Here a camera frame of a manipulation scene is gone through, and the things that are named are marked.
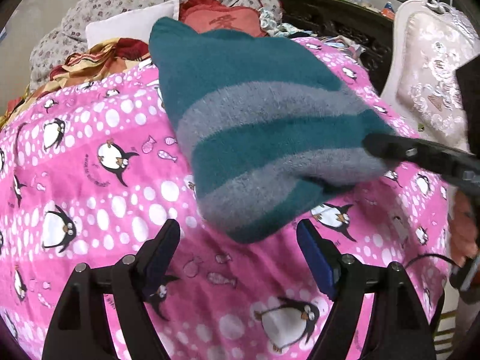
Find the bed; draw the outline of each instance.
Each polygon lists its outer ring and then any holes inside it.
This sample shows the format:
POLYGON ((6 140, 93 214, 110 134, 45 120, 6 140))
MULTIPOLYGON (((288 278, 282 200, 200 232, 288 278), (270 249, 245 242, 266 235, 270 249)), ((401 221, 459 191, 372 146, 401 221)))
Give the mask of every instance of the bed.
MULTIPOLYGON (((163 1, 81 0, 33 50, 30 90, 44 84, 64 56, 86 50, 85 25, 95 17, 163 1)), ((263 5, 274 15, 281 14, 278 0, 221 1, 256 9, 263 5)), ((321 35, 345 35, 364 45, 367 51, 361 60, 368 71, 315 38, 294 40, 397 132, 416 135, 378 97, 392 59, 391 21, 335 0, 322 0, 325 9, 316 6, 317 0, 280 1, 284 21, 321 35), (329 15, 332 9, 339 14, 329 15), (361 19, 352 21, 352 14, 361 19)), ((9 202, 0 218, 4 267, 0 283, 9 289, 0 314, 31 358, 41 358, 51 314, 76 264, 116 262, 137 251, 167 218, 181 224, 181 247, 159 288, 158 308, 149 311, 172 359, 267 360, 287 353, 292 358, 307 357, 332 304, 318 292, 298 250, 294 228, 303 218, 313 221, 340 251, 361 262, 386 266, 394 260, 407 262, 420 252, 445 254, 446 186, 438 176, 411 164, 333 199, 328 210, 313 208, 261 243, 243 246, 214 232, 197 209, 195 181, 178 149, 155 81, 158 69, 148 60, 136 61, 126 71, 87 86, 40 97, 20 109, 0 132, 4 154, 0 198, 9 202), (96 162, 104 157, 97 149, 112 147, 128 161, 121 171, 105 173, 106 167, 96 162), (68 152, 77 160, 66 165, 68 152), (137 174, 135 167, 148 176, 137 174), (322 216, 336 214, 349 221, 342 230, 322 223, 322 216), (50 225, 61 225, 66 234, 61 244, 49 239, 50 225), (285 255, 287 261, 277 258, 285 255), (188 302, 184 294, 190 295, 188 302), (301 335, 292 345, 277 346, 257 317, 277 310, 284 299, 314 309, 315 323, 308 339, 301 335)), ((447 272, 448 266, 435 259, 412 270, 412 281, 433 326, 447 272)), ((368 321, 372 301, 366 296, 362 323, 368 321)), ((106 309, 118 357, 128 360, 111 297, 106 297, 106 309)), ((365 334, 366 329, 358 330, 349 359, 358 358, 365 334)))

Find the penguin print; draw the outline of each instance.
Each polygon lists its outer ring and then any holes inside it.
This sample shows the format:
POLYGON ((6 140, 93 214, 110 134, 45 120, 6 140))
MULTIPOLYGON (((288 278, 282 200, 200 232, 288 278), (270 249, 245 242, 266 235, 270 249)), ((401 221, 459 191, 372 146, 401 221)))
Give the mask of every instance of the penguin print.
POLYGON ((320 311, 311 303, 279 297, 282 305, 266 311, 255 311, 255 319, 262 323, 263 330, 273 350, 283 349, 305 337, 308 341, 314 333, 320 311))
POLYGON ((349 79, 352 79, 352 80, 356 80, 356 79, 357 79, 357 73, 355 73, 352 69, 349 69, 348 67, 343 67, 343 68, 342 68, 342 72, 343 72, 349 79))
POLYGON ((57 211, 47 211, 43 220, 42 248, 61 246, 59 253, 62 253, 77 236, 77 228, 61 207, 55 205, 55 208, 57 211))
POLYGON ((342 207, 338 207, 325 203, 311 209, 310 213, 316 221, 320 222, 325 227, 338 231, 350 241, 357 242, 348 232, 350 217, 347 214, 347 211, 352 206, 353 204, 346 204, 342 207))
POLYGON ((49 113, 49 109, 51 107, 53 107, 54 105, 58 104, 55 100, 53 99, 48 99, 47 101, 45 101, 45 103, 43 104, 43 107, 45 108, 46 110, 46 113, 48 114, 49 113))
POLYGON ((120 92, 118 91, 118 89, 109 89, 108 91, 106 91, 105 93, 105 97, 112 97, 112 96, 116 96, 116 95, 119 95, 120 92))
POLYGON ((8 327, 8 330, 10 330, 11 335, 18 340, 18 331, 17 328, 15 327, 14 321, 11 320, 10 316, 8 315, 8 312, 5 312, 5 318, 3 320, 5 321, 6 326, 8 327))
POLYGON ((0 230, 0 256, 2 255, 2 248, 3 248, 3 233, 0 230))
POLYGON ((127 186, 123 181, 123 172, 127 169, 129 159, 137 156, 135 152, 125 152, 119 145, 113 143, 113 139, 108 139, 106 143, 100 145, 97 151, 97 158, 107 171, 117 176, 122 185, 127 186))
POLYGON ((0 149, 0 173, 3 173, 3 169, 5 168, 5 152, 0 149))
POLYGON ((417 227, 417 230, 415 230, 415 234, 417 235, 417 238, 422 246, 425 246, 428 242, 428 234, 427 231, 422 227, 419 226, 417 227))
POLYGON ((430 192, 430 180, 428 180, 427 176, 418 173, 415 183, 424 195, 427 195, 430 192))
POLYGON ((158 287, 157 291, 150 295, 147 299, 147 302, 152 305, 155 313, 157 313, 161 319, 167 322, 168 319, 162 315, 160 305, 167 299, 167 284, 177 280, 180 280, 180 278, 171 274, 166 274, 163 276, 162 283, 158 287))
POLYGON ((13 175, 13 192, 15 192, 15 196, 17 197, 18 207, 20 207, 20 202, 22 201, 22 192, 20 191, 20 188, 26 186, 26 184, 21 184, 20 181, 18 181, 17 175, 13 175))
POLYGON ((152 58, 147 58, 146 60, 141 61, 138 64, 138 71, 142 71, 143 69, 149 68, 150 66, 153 66, 152 58))
POLYGON ((389 170, 387 173, 385 173, 383 175, 383 177, 386 177, 387 179, 390 179, 394 182, 396 182, 398 184, 398 186, 400 188, 402 188, 402 186, 400 185, 400 183, 398 182, 398 173, 394 170, 389 170))
POLYGON ((373 105, 373 107, 381 114, 388 115, 388 112, 385 108, 379 107, 378 105, 373 105))
POLYGON ((51 123, 43 126, 43 149, 46 151, 55 145, 58 147, 65 135, 65 122, 57 117, 51 123))
POLYGON ((15 266, 15 274, 13 277, 13 287, 15 288, 15 292, 17 293, 18 299, 20 302, 23 302, 25 296, 27 295, 27 287, 23 283, 22 276, 18 271, 18 266, 15 266))

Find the fish print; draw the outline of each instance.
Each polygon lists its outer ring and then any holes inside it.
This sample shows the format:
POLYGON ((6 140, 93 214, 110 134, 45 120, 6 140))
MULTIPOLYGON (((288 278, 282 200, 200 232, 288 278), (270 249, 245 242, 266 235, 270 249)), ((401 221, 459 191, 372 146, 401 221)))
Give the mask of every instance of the fish print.
POLYGON ((177 143, 177 140, 174 137, 166 137, 165 143, 169 146, 174 145, 177 143))
POLYGON ((153 150, 153 145, 156 143, 157 141, 152 138, 150 135, 148 136, 148 139, 143 143, 142 145, 142 151, 144 154, 148 154, 150 153, 152 150, 153 150))
POLYGON ((226 264, 229 261, 232 261, 232 258, 229 254, 217 254, 215 256, 215 261, 219 264, 226 264))
POLYGON ((169 153, 167 153, 166 151, 163 151, 163 150, 158 151, 158 156, 162 160, 172 160, 173 162, 177 162, 177 159, 178 159, 178 157, 173 157, 169 153))
POLYGON ((207 274, 207 280, 215 284, 216 286, 223 285, 223 284, 230 284, 233 288, 237 286, 237 278, 234 277, 232 279, 228 279, 224 275, 218 273, 218 272, 209 272, 207 274))

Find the white polka dot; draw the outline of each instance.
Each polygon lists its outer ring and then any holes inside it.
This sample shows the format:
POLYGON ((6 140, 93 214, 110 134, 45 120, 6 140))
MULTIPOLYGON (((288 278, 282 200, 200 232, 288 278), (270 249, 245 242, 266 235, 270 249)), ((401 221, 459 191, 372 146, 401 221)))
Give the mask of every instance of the white polka dot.
POLYGON ((32 214, 32 227, 35 227, 36 225, 38 225, 38 220, 39 220, 38 208, 35 208, 32 214))
POLYGON ((123 337, 123 332, 121 330, 117 330, 115 337, 117 338, 118 342, 125 345, 125 338, 123 337))
POLYGON ((80 116, 80 121, 82 123, 87 123, 88 119, 90 119, 90 112, 89 111, 84 111, 82 115, 80 116))
POLYGON ((93 135, 93 130, 92 130, 92 127, 90 125, 86 125, 85 126, 85 129, 83 130, 83 132, 85 133, 85 135, 90 138, 92 135, 93 135))
POLYGON ((167 220, 167 213, 160 204, 152 204, 148 209, 148 216, 157 226, 163 226, 167 220))
POLYGON ((80 239, 80 240, 76 241, 73 244, 73 252, 75 254, 80 254, 80 255, 87 254, 88 244, 83 239, 80 239))
POLYGON ((316 297, 311 302, 318 307, 321 317, 325 317, 328 314, 328 303, 323 297, 316 297))
POLYGON ((222 336, 229 340, 238 340, 245 334, 245 326, 239 317, 232 314, 224 315, 218 321, 222 336))
POLYGON ((172 340, 170 340, 165 334, 158 333, 158 337, 162 342, 163 347, 165 348, 166 353, 168 356, 173 356, 175 354, 175 345, 173 345, 172 340))
POLYGON ((198 338, 203 342, 212 341, 212 331, 206 325, 197 325, 195 331, 197 332, 198 338))
POLYGON ((188 344, 188 337, 185 333, 183 332, 178 332, 177 335, 177 340, 179 340, 183 345, 187 345, 188 344))
POLYGON ((97 212, 97 223, 101 230, 105 231, 109 228, 109 215, 104 209, 97 212))
POLYGON ((380 234, 374 234, 373 235, 373 243, 375 244, 376 247, 381 248, 383 245, 383 239, 380 234))
POLYGON ((240 348, 233 348, 232 349, 232 356, 234 359, 243 359, 243 351, 240 348))
POLYGON ((177 219, 178 212, 173 207, 169 208, 169 218, 170 219, 177 219))
POLYGON ((40 132, 40 127, 38 125, 33 127, 32 138, 35 139, 36 137, 38 137, 39 132, 40 132))
POLYGON ((197 220, 193 216, 187 216, 185 218, 185 224, 188 227, 194 228, 197 227, 197 220))
POLYGON ((137 114, 135 115, 135 122, 139 126, 143 126, 147 122, 147 117, 145 116, 145 114, 137 114))
POLYGON ((73 135, 67 135, 65 137, 65 146, 66 147, 72 147, 75 144, 75 138, 73 135))
POLYGON ((152 187, 146 187, 143 190, 143 195, 145 196, 145 199, 153 200, 155 199, 155 190, 152 187))
POLYGON ((134 109, 134 103, 130 99, 124 100, 121 102, 120 108, 123 112, 125 112, 126 114, 129 114, 134 109))
POLYGON ((228 360, 229 354, 220 345, 211 346, 207 350, 207 360, 228 360))
POLYGON ((147 240, 148 226, 143 219, 136 216, 133 221, 131 221, 131 228, 138 242, 145 242, 147 240))
POLYGON ((110 127, 116 127, 120 123, 120 115, 114 109, 109 109, 105 114, 105 121, 110 127))
POLYGON ((127 210, 127 203, 121 196, 115 196, 112 199, 112 211, 117 218, 123 218, 127 210))
POLYGON ((120 242, 124 245, 128 244, 130 242, 130 236, 127 233, 121 233, 120 242))
POLYGON ((168 202, 176 202, 180 194, 177 184, 173 181, 164 181, 161 186, 161 192, 163 198, 168 202))
POLYGON ((113 249, 114 242, 113 242, 113 238, 110 234, 105 235, 105 238, 103 238, 103 246, 108 251, 111 251, 113 249))
POLYGON ((390 253, 390 249, 383 249, 382 260, 385 266, 387 266, 392 262, 392 253, 390 253))
POLYGON ((105 107, 105 102, 100 102, 94 105, 93 110, 95 112, 102 112, 103 107, 105 107))

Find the pillow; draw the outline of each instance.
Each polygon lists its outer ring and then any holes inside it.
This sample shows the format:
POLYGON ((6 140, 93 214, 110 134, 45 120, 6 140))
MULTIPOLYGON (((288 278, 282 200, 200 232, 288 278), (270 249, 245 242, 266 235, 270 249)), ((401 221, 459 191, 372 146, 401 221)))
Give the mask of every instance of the pillow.
POLYGON ((102 21, 94 21, 86 26, 87 47, 112 38, 131 38, 148 44, 148 38, 155 22, 161 17, 178 20, 179 0, 143 9, 124 12, 102 21))

